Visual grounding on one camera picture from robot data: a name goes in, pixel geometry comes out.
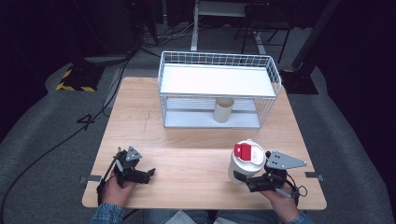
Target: sleeve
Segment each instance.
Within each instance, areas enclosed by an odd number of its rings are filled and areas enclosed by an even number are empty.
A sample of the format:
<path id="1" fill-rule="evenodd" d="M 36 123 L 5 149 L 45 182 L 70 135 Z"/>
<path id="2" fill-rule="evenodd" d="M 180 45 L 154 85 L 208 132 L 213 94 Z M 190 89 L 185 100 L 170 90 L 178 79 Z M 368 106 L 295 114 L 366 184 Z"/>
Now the sleeve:
<path id="1" fill-rule="evenodd" d="M 96 210 L 95 215 L 91 219 L 91 224 L 121 224 L 123 210 L 121 207 L 111 203 L 102 203 Z"/>
<path id="2" fill-rule="evenodd" d="M 289 222 L 289 224 L 314 224 L 314 222 L 306 215 L 306 213 L 300 212 L 300 215 Z"/>

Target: white cup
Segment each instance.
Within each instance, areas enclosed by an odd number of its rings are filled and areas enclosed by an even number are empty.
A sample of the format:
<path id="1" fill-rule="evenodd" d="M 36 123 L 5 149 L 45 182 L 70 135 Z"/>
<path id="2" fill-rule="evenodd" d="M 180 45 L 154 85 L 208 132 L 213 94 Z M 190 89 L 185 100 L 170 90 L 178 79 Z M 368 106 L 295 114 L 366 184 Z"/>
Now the white cup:
<path id="1" fill-rule="evenodd" d="M 216 98 L 215 111 L 213 112 L 213 119 L 218 123 L 225 123 L 231 116 L 233 111 L 233 98 Z"/>
<path id="2" fill-rule="evenodd" d="M 244 157 L 236 155 L 238 149 L 244 148 L 243 145 L 247 145 L 245 147 L 250 148 L 249 160 L 243 160 Z M 235 184 L 242 184 L 243 182 L 233 177 L 233 171 L 236 171 L 242 175 L 246 175 L 247 177 L 253 177 L 262 169 L 262 167 L 264 167 L 266 162 L 267 158 L 265 157 L 265 151 L 257 143 L 251 141 L 251 139 L 238 142 L 235 144 L 233 152 L 231 153 L 230 166 L 228 167 L 228 177 L 230 177 L 230 180 Z"/>

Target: chair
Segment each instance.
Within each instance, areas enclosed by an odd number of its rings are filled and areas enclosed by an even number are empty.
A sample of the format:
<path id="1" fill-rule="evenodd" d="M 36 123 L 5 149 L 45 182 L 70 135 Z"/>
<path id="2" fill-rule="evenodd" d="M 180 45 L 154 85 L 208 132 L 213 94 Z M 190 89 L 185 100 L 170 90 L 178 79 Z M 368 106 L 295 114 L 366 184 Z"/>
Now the chair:
<path id="1" fill-rule="evenodd" d="M 282 49 L 277 60 L 277 62 L 280 63 L 291 30 L 290 20 L 285 13 L 286 4 L 287 2 L 282 0 L 267 0 L 250 3 L 245 6 L 245 18 L 242 22 L 242 26 L 239 27 L 234 37 L 234 39 L 236 39 L 240 30 L 242 28 L 245 29 L 241 54 L 243 54 L 245 51 L 248 32 L 255 33 L 256 35 L 259 35 L 260 32 L 264 31 L 273 32 L 265 42 L 256 44 L 263 46 L 281 46 Z M 286 31 L 283 43 L 270 43 L 278 31 Z"/>

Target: person's arm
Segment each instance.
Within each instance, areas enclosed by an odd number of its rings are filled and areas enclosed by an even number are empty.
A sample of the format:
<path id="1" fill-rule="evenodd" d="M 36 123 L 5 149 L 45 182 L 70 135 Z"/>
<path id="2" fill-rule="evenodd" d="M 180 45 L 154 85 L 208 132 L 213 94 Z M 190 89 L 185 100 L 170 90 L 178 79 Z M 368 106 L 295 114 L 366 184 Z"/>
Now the person's arm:
<path id="1" fill-rule="evenodd" d="M 102 203 L 91 219 L 91 224 L 98 223 L 122 223 L 123 210 L 128 196 L 131 194 L 136 183 L 125 181 L 123 188 L 117 183 L 117 178 L 110 177 L 102 196 Z"/>
<path id="2" fill-rule="evenodd" d="M 290 193 L 291 187 L 286 184 L 283 187 L 283 190 Z M 313 223 L 306 214 L 299 211 L 294 199 L 287 198 L 271 190 L 261 191 L 261 194 L 264 195 L 271 202 L 271 205 L 273 206 L 282 223 Z"/>

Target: red lid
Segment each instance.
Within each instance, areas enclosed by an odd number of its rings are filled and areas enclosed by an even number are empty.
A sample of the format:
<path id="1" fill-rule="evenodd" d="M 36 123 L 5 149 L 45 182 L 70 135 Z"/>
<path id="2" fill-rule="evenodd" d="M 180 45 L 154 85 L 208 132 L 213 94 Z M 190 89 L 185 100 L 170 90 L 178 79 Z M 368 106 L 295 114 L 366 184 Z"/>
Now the red lid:
<path id="1" fill-rule="evenodd" d="M 233 154 L 236 157 L 239 157 L 242 161 L 250 161 L 251 160 L 251 145 L 242 143 L 235 144 L 233 147 Z"/>

